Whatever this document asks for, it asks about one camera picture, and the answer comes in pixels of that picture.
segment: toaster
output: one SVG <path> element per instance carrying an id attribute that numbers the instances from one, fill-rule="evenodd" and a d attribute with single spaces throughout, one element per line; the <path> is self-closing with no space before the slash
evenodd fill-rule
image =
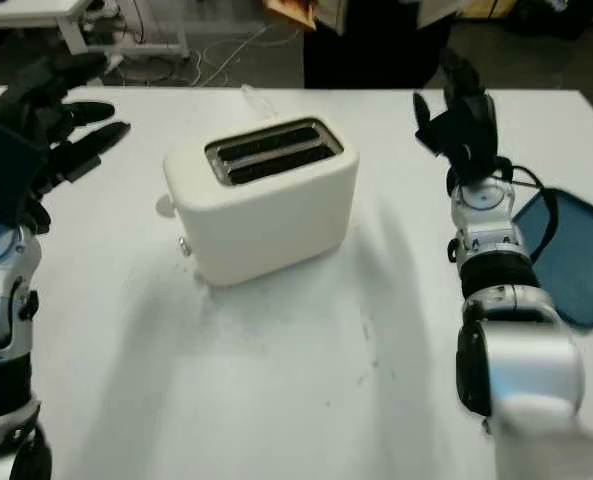
<path id="1" fill-rule="evenodd" d="M 358 163 L 339 129 L 307 116 L 192 139 L 164 171 L 198 270 L 227 286 L 338 247 Z"/>

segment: black pants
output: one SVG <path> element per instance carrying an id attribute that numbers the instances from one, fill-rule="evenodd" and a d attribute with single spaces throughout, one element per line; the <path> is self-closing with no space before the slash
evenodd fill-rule
<path id="1" fill-rule="evenodd" d="M 344 36 L 321 25 L 305 35 L 305 88 L 421 88 L 432 78 L 453 15 L 416 30 L 417 4 L 353 0 L 349 5 Z"/>

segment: wire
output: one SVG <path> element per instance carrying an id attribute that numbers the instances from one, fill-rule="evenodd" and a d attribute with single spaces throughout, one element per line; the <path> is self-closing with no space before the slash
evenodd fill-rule
<path id="1" fill-rule="evenodd" d="M 496 180 L 501 180 L 503 182 L 506 182 L 507 180 L 504 179 L 503 177 L 499 177 L 498 175 L 492 175 L 492 178 L 496 179 Z M 529 188 L 536 188 L 538 189 L 538 186 L 533 184 L 533 183 L 527 183 L 527 182 L 520 182 L 518 180 L 512 180 L 511 182 L 512 185 L 520 185 L 521 187 L 529 187 Z"/>
<path id="2" fill-rule="evenodd" d="M 261 28 L 254 35 L 252 35 L 247 40 L 245 40 L 242 44 L 240 44 L 238 46 L 238 48 L 236 50 L 234 50 L 234 52 L 229 57 L 227 57 L 227 59 L 221 64 L 221 66 L 218 67 L 216 72 L 214 72 L 212 74 L 212 76 L 209 77 L 207 80 L 205 80 L 200 86 L 206 87 L 207 85 L 209 85 L 210 82 L 212 80 L 214 80 L 220 74 L 220 72 L 222 72 L 225 68 L 227 68 L 227 65 L 229 65 L 229 63 L 232 60 L 234 60 L 234 58 L 236 58 L 236 56 L 245 49 L 245 47 L 247 47 L 250 43 L 252 43 L 258 37 L 260 37 L 263 33 L 265 33 L 267 30 L 269 30 L 269 28 L 270 28 L 269 26 L 265 26 L 265 27 Z"/>
<path id="3" fill-rule="evenodd" d="M 172 62 L 171 60 L 168 60 L 168 59 L 166 59 L 164 57 L 151 57 L 149 60 L 150 60 L 149 63 L 151 63 L 151 60 L 157 60 L 159 62 L 162 62 L 162 63 L 165 63 L 165 64 L 169 65 L 169 68 L 170 68 L 169 72 L 167 72 L 164 75 L 161 75 L 158 78 L 133 78 L 133 77 L 130 78 L 129 76 L 126 76 L 123 73 L 121 67 L 117 67 L 116 70 L 118 71 L 118 74 L 120 75 L 121 80 L 123 81 L 123 86 L 125 86 L 125 83 L 126 82 L 142 83 L 142 84 L 145 84 L 147 86 L 150 86 L 152 84 L 159 83 L 159 82 L 164 82 L 164 81 L 167 81 L 167 80 L 170 80 L 170 79 L 174 78 L 174 75 L 176 74 L 176 64 L 174 62 Z M 141 62 L 138 62 L 138 61 L 132 61 L 132 62 L 135 63 L 135 64 L 141 63 Z"/>
<path id="4" fill-rule="evenodd" d="M 549 188 L 545 187 L 543 182 L 536 176 L 534 172 L 532 172 L 527 167 L 522 167 L 520 165 L 514 165 L 513 170 L 518 170 L 519 172 L 523 172 L 530 177 L 536 187 L 540 189 L 540 193 L 543 196 L 543 201 L 545 202 L 545 206 L 547 207 L 547 211 L 549 212 L 549 222 L 547 223 L 547 227 L 545 228 L 545 233 L 543 234 L 543 238 L 540 241 L 540 245 L 536 247 L 536 249 L 530 255 L 532 263 L 535 263 L 536 260 L 539 259 L 547 245 L 553 240 L 554 236 L 556 235 L 556 231 L 558 230 L 558 222 L 560 220 L 559 215 L 560 212 L 558 210 L 558 200 L 556 199 L 556 194 L 550 190 Z"/>
<path id="5" fill-rule="evenodd" d="M 140 7 L 138 6 L 138 0 L 132 0 L 136 14 L 138 15 L 138 22 L 140 23 L 140 39 L 136 40 L 136 43 L 143 43 L 145 41 L 145 24 L 143 23 L 143 16 L 140 13 Z"/>
<path id="6" fill-rule="evenodd" d="M 489 15 L 487 15 L 487 18 L 492 18 L 492 16 L 494 15 L 494 12 L 496 11 L 496 7 L 498 6 L 498 0 L 494 0 L 494 3 L 492 3 L 492 8 L 489 9 Z"/>

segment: blue tray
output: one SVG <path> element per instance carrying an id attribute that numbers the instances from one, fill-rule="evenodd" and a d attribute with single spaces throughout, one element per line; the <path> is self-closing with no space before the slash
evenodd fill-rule
<path id="1" fill-rule="evenodd" d="M 593 206 L 562 191 L 558 198 L 560 221 L 556 235 L 542 253 L 534 271 L 569 324 L 593 328 Z M 538 246 L 549 214 L 543 198 L 536 195 L 516 215 L 530 251 Z"/>

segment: table surface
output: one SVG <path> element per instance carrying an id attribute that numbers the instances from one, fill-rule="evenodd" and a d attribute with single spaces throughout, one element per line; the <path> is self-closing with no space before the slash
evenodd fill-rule
<path id="1" fill-rule="evenodd" d="M 91 0 L 7 0 L 0 3 L 0 21 L 68 17 Z"/>
<path id="2" fill-rule="evenodd" d="M 593 203 L 585 99 L 492 93 L 500 152 Z M 114 102 L 133 129 L 101 167 L 45 201 L 53 227 L 35 276 L 33 385 L 55 479 L 495 478 L 492 442 L 456 394 L 462 299 L 445 253 L 447 165 L 414 139 L 411 92 L 73 96 Z M 426 97 L 442 108 L 440 92 Z M 211 288 L 179 252 L 179 222 L 157 211 L 163 156 L 271 109 L 324 114 L 360 151 L 347 239 L 324 257 Z M 519 207 L 530 195 L 519 191 Z M 593 428 L 593 333 L 576 341 L 581 416 Z"/>

